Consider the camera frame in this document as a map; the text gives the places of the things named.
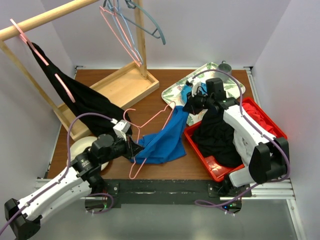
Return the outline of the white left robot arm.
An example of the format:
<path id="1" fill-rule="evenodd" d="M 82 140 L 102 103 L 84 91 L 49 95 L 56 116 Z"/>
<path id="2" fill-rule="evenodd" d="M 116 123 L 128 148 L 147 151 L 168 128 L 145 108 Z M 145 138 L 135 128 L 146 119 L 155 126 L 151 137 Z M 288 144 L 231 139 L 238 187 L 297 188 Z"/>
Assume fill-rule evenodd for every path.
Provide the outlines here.
<path id="1" fill-rule="evenodd" d="M 67 165 L 55 178 L 19 200 L 4 204 L 5 218 L 17 240 L 34 236 L 54 213 L 86 196 L 99 196 L 104 190 L 102 165 L 119 157 L 134 158 L 144 149 L 130 136 L 95 137 L 79 154 L 71 154 Z"/>

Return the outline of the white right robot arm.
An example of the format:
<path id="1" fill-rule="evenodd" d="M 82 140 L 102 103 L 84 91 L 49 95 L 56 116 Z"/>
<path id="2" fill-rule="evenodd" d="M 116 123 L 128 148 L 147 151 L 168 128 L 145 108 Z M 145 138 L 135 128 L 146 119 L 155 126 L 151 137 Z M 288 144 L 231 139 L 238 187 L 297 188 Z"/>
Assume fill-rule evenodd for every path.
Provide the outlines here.
<path id="1" fill-rule="evenodd" d="M 243 168 L 228 173 L 222 182 L 223 192 L 227 196 L 235 196 L 244 185 L 278 182 L 280 178 L 289 177 L 288 141 L 263 129 L 244 110 L 241 101 L 227 97 L 220 78 L 206 80 L 205 90 L 201 81 L 195 78 L 186 81 L 186 85 L 191 89 L 186 94 L 185 112 L 197 115 L 207 110 L 222 116 L 223 121 L 247 145 L 246 153 L 242 155 Z"/>

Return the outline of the blue tank top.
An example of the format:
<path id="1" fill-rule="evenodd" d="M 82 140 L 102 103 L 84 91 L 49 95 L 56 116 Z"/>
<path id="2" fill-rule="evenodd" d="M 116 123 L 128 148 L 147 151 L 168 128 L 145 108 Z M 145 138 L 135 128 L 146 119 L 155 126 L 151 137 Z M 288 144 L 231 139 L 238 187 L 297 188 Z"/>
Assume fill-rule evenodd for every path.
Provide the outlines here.
<path id="1" fill-rule="evenodd" d="M 174 108 L 170 121 L 157 133 L 144 135 L 138 144 L 144 149 L 130 159 L 137 164 L 164 164 L 186 155 L 182 134 L 187 125 L 189 113 L 182 106 Z"/>

